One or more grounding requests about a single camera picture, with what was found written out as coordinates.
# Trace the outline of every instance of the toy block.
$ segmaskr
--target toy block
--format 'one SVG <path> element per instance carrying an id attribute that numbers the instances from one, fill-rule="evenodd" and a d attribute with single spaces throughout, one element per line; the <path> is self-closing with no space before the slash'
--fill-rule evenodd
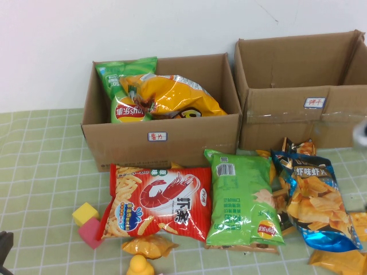
<path id="1" fill-rule="evenodd" d="M 74 221 L 79 227 L 88 222 L 93 217 L 99 219 L 99 214 L 98 211 L 95 210 L 88 202 L 80 206 L 73 213 Z"/>
<path id="2" fill-rule="evenodd" d="M 78 230 L 83 241 L 93 249 L 96 249 L 104 241 L 104 239 L 101 239 L 100 241 L 96 240 L 99 225 L 100 222 L 93 217 L 83 224 Z"/>

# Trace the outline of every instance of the white label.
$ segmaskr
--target white label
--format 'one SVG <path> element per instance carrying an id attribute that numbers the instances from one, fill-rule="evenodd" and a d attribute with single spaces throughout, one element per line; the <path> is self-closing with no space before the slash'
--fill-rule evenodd
<path id="1" fill-rule="evenodd" d="M 148 141 L 165 142 L 167 140 L 167 132 L 149 132 Z"/>
<path id="2" fill-rule="evenodd" d="M 207 199 L 208 195 L 205 191 L 205 189 L 201 189 L 200 191 L 200 202 L 201 202 L 201 205 L 203 206 L 206 206 L 206 199 Z"/>
<path id="3" fill-rule="evenodd" d="M 304 103 L 305 108 L 311 108 L 311 109 L 321 109 L 323 108 L 325 104 L 326 98 L 324 97 L 309 97 L 306 99 L 306 102 Z"/>

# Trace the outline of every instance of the snack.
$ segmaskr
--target snack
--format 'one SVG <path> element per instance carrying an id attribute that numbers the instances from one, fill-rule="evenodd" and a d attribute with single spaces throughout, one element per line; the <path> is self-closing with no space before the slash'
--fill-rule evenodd
<path id="1" fill-rule="evenodd" d="M 271 159 L 206 149 L 212 165 L 213 214 L 207 245 L 284 244 L 269 186 Z"/>
<path id="2" fill-rule="evenodd" d="M 278 248 L 275 245 L 264 245 L 262 243 L 252 243 L 250 245 L 204 245 L 205 249 L 223 249 L 242 252 L 268 252 L 279 255 Z"/>
<path id="3" fill-rule="evenodd" d="M 143 255 L 148 259 L 158 259 L 162 256 L 167 257 L 171 250 L 176 247 L 178 247 L 176 243 L 161 236 L 151 235 L 124 242 L 121 249 L 132 255 Z"/>
<path id="4" fill-rule="evenodd" d="M 340 275 L 365 274 L 367 255 L 357 250 L 335 253 L 315 250 L 309 265 L 321 266 Z"/>
<path id="5" fill-rule="evenodd" d="M 151 116 L 145 114 L 141 107 L 127 96 L 126 91 L 120 85 L 119 78 L 154 73 L 157 66 L 156 57 L 142 58 L 133 62 L 103 62 L 97 63 L 95 66 L 102 80 L 103 88 L 112 101 L 111 123 L 151 120 Z"/>
<path id="6" fill-rule="evenodd" d="M 149 73 L 121 77 L 120 83 L 134 102 L 155 119 L 226 115 L 204 88 L 182 76 Z"/>
<path id="7" fill-rule="evenodd" d="M 281 189 L 273 192 L 273 198 L 275 201 L 275 209 L 278 214 L 280 229 L 282 230 L 282 235 L 288 235 L 296 231 L 296 228 L 293 226 L 291 221 L 289 220 L 287 214 L 287 204 L 289 201 L 288 190 Z"/>
<path id="8" fill-rule="evenodd" d="M 361 242 L 367 242 L 367 213 L 352 212 L 349 213 L 352 218 L 354 229 Z"/>
<path id="9" fill-rule="evenodd" d="M 152 235 L 160 229 L 205 241 L 212 201 L 210 168 L 142 169 L 111 165 L 111 203 L 97 238 Z"/>
<path id="10" fill-rule="evenodd" d="M 256 150 L 256 153 L 259 156 L 262 156 L 263 158 L 270 158 L 270 152 L 269 151 L 263 151 L 263 150 Z M 270 174 L 269 174 L 269 178 L 270 178 L 270 186 L 272 185 L 272 182 L 274 180 L 276 176 L 276 170 L 275 170 L 275 166 L 273 164 L 273 162 L 270 163 Z"/>
<path id="11" fill-rule="evenodd" d="M 345 212 L 333 166 L 328 159 L 272 152 L 275 168 L 289 183 L 290 221 L 312 248 L 330 252 L 362 249 Z"/>
<path id="12" fill-rule="evenodd" d="M 289 138 L 285 137 L 282 146 L 282 151 L 286 153 L 298 153 L 308 156 L 315 156 L 316 146 L 311 139 L 309 139 L 307 142 L 294 144 Z"/>

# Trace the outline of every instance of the black object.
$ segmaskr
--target black object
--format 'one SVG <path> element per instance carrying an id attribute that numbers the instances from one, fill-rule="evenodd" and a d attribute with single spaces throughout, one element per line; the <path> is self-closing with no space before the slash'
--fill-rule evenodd
<path id="1" fill-rule="evenodd" d="M 14 234 L 11 232 L 0 232 L 0 274 L 13 275 L 12 272 L 4 268 L 4 262 L 10 249 L 14 245 Z"/>

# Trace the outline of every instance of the white wall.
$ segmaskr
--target white wall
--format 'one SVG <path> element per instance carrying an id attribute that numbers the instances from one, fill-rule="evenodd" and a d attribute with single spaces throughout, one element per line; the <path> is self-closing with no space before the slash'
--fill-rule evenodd
<path id="1" fill-rule="evenodd" d="M 84 106 L 91 62 L 367 31 L 366 0 L 0 0 L 0 112 Z"/>

